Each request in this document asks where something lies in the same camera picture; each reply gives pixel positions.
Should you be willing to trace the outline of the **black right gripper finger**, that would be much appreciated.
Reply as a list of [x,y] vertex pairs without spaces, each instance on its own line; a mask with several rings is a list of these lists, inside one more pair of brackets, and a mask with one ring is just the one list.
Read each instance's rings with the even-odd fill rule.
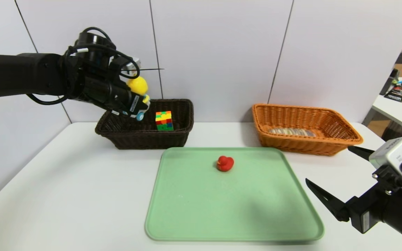
[[348,150],[352,152],[353,154],[361,157],[362,159],[365,159],[366,161],[370,160],[371,154],[373,154],[375,151],[358,147],[358,146],[348,146]]
[[348,222],[350,220],[349,211],[343,201],[322,189],[308,178],[306,179],[306,185],[338,221]]

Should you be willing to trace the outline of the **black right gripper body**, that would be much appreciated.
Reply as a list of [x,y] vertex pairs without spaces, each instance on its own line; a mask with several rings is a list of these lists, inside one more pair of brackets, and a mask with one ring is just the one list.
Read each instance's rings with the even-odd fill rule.
[[377,183],[361,197],[346,202],[351,224],[364,234],[382,222],[402,234],[402,177],[388,165],[373,175]]

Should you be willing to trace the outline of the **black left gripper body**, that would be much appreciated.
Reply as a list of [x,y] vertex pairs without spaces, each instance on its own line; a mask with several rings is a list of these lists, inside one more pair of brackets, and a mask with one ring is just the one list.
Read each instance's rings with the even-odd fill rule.
[[122,87],[110,84],[108,110],[116,115],[136,117],[140,97],[143,96],[143,81],[128,81]]

